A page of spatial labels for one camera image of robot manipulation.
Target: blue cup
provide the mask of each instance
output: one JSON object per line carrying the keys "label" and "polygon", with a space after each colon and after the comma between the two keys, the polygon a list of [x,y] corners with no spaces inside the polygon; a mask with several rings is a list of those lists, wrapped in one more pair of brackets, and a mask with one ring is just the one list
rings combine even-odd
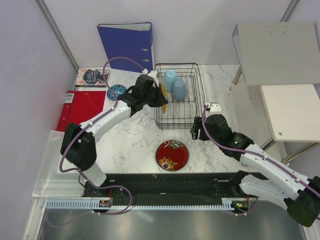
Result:
{"label": "blue cup", "polygon": [[174,82],[172,96],[176,101],[183,101],[187,95],[187,88],[181,79],[177,79]]}
{"label": "blue cup", "polygon": [[169,69],[168,71],[166,71],[163,79],[164,89],[168,92],[172,92],[177,78],[178,78],[178,75],[175,70]]}

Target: book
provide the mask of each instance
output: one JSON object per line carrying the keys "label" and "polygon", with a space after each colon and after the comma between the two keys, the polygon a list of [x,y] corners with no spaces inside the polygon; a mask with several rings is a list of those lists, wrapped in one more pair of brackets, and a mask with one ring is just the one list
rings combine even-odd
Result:
{"label": "book", "polygon": [[[106,56],[127,57],[149,72],[154,69],[153,34],[151,22],[118,23],[97,26]],[[141,73],[134,63],[119,59],[110,62],[112,69]]]}
{"label": "book", "polygon": [[[102,67],[83,67],[79,68],[75,80],[76,87],[106,87],[102,75]],[[110,77],[110,68],[105,68],[105,75],[108,81]]]}
{"label": "book", "polygon": [[68,91],[56,131],[64,132],[70,123],[90,120],[104,109],[106,91]]}

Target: wall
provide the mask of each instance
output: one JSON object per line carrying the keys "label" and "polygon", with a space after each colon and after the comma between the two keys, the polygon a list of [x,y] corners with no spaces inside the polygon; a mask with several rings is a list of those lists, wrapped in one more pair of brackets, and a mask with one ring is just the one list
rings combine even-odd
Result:
{"label": "wall", "polygon": [[278,22],[290,0],[43,0],[79,67],[103,66],[97,24],[152,22],[156,63],[238,64],[237,23]]}
{"label": "wall", "polygon": [[33,0],[0,8],[0,235],[22,239],[51,129],[76,73]]}

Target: binder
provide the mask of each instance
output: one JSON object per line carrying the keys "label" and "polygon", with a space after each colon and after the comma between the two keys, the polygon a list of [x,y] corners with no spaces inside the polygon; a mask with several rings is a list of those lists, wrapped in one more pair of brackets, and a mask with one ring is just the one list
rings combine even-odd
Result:
{"label": "binder", "polygon": [[[98,24],[106,56],[127,57],[135,60],[148,71],[154,69],[153,35],[151,22]],[[141,73],[141,69],[127,60],[110,63],[112,69]]]}
{"label": "binder", "polygon": [[68,91],[56,131],[64,132],[70,123],[80,124],[104,109],[106,91]]}

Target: red plate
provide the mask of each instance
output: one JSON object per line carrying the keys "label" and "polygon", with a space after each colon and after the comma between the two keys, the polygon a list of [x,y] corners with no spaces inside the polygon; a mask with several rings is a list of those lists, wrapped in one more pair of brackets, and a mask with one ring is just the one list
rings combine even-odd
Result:
{"label": "red plate", "polygon": [[167,171],[182,169],[189,160],[189,151],[186,145],[178,140],[163,142],[155,153],[158,165]]}

